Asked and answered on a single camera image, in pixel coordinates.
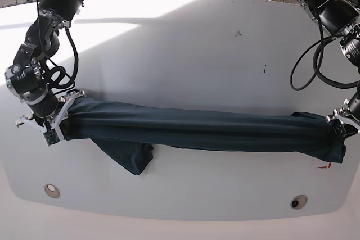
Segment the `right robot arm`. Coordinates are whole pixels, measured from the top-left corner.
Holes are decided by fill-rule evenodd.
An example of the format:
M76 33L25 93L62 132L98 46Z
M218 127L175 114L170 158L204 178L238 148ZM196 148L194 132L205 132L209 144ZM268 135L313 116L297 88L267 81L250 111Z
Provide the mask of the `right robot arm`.
M68 118L68 109L75 100L85 97L82 90L75 89L79 56L69 30L84 0L36 0L36 3L37 19L26 32L4 78L8 90L31 109L30 115L19 117L16 126L34 127L51 146L64 140L60 124ZM61 29L73 50L72 74L57 64L48 67L51 57L59 49Z

